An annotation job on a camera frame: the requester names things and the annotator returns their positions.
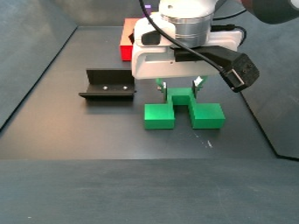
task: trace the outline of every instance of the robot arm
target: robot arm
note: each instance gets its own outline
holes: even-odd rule
[[[146,71],[150,70],[170,71],[170,75],[167,74],[162,78],[184,77],[187,75],[194,76],[198,72],[210,75],[210,73],[215,73],[215,69],[212,70],[214,67],[219,70],[219,74],[234,92],[251,86],[258,79],[258,70],[254,69],[254,63],[247,57],[243,57],[244,55],[242,55],[239,59],[238,53],[235,52],[236,57],[231,65],[224,67],[218,60],[202,54],[202,49],[198,52],[194,51],[195,48],[202,48],[203,46],[222,46],[230,48],[226,47],[224,42],[234,43],[235,47],[239,45],[239,41],[232,40],[236,35],[239,35],[234,31],[220,32],[219,37],[215,37],[215,33],[211,33],[211,21],[218,1],[219,0],[162,0],[159,16],[155,18],[156,20],[154,21],[150,16],[146,15],[150,23],[144,19],[136,24],[132,72],[138,79],[154,78],[152,73],[150,76],[146,76]],[[279,24],[299,17],[299,0],[235,1],[243,4],[252,15],[266,23]],[[139,0],[139,2],[144,14],[147,14],[143,0]],[[207,62],[206,64],[210,64],[212,67],[204,70],[204,65],[200,62],[191,63],[186,60],[178,61],[174,57],[176,55],[174,52],[175,49],[178,49],[176,46],[190,53],[188,57],[196,55],[195,59],[191,61],[198,62],[198,60],[204,60]],[[159,69],[143,69],[146,66],[151,68],[155,66],[160,67],[158,67]]]

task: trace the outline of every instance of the red object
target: red object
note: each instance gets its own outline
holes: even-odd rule
[[[119,44],[122,60],[130,61],[132,59],[134,44],[128,36],[134,33],[136,21],[139,19],[140,18],[126,18],[124,30],[123,30],[123,35],[122,35],[120,44]]]

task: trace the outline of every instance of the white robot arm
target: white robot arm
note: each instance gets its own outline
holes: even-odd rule
[[[252,15],[270,24],[283,23],[299,16],[299,0],[271,0],[271,7],[268,7],[268,0],[235,1],[244,5]],[[211,32],[216,2],[218,0],[162,0],[159,14],[152,16],[154,23],[151,18],[138,21],[132,58],[132,74],[138,79],[207,76],[220,73],[235,92],[255,82],[258,70],[248,58],[242,62],[244,66],[239,67],[244,73],[236,71],[232,65],[224,67],[215,61],[208,62],[211,59],[204,59],[206,56],[202,55],[200,50],[196,52],[200,56],[198,59],[178,61],[175,58],[178,45],[162,35],[164,32],[190,52],[194,52],[195,48],[207,46],[224,47],[235,52],[242,40],[242,32]]]

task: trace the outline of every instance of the gray wall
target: gray wall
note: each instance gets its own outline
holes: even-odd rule
[[[240,8],[227,2],[223,11]],[[239,50],[255,61],[260,78],[243,91],[248,106],[280,156],[299,158],[299,18],[263,24],[250,13],[226,20],[247,28]]]
[[[124,18],[140,18],[143,12],[138,0],[52,0],[71,16],[78,25],[116,25],[124,24]],[[158,11],[159,0],[144,0]]]
[[[48,0],[0,0],[0,129],[75,29]]]

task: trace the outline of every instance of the gray floor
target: gray floor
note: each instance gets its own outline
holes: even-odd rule
[[[248,108],[219,76],[199,102],[219,102],[220,130],[192,129],[176,108],[174,130],[144,130],[144,104],[163,101],[152,80],[138,80],[134,102],[87,102],[86,68],[130,67],[119,57],[122,27],[80,27],[0,133],[2,159],[274,158]],[[192,79],[168,80],[188,87]]]
[[[4,224],[298,224],[299,164],[274,159],[2,161]]]

